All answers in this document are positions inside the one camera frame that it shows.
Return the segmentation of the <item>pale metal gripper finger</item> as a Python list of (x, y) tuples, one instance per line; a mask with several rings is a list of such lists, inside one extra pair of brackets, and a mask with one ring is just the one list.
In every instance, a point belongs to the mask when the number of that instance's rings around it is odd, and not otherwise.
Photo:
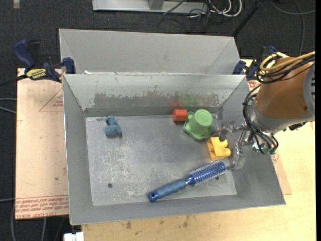
[(233, 121), (223, 121), (217, 125), (217, 133), (220, 141), (226, 140), (228, 133), (242, 130), (244, 125), (236, 125)]
[(229, 159), (230, 164), (227, 166), (227, 170), (230, 172), (241, 170), (243, 168), (245, 158), (246, 156), (243, 153), (243, 146), (240, 143), (237, 143), (232, 149), (232, 157)]

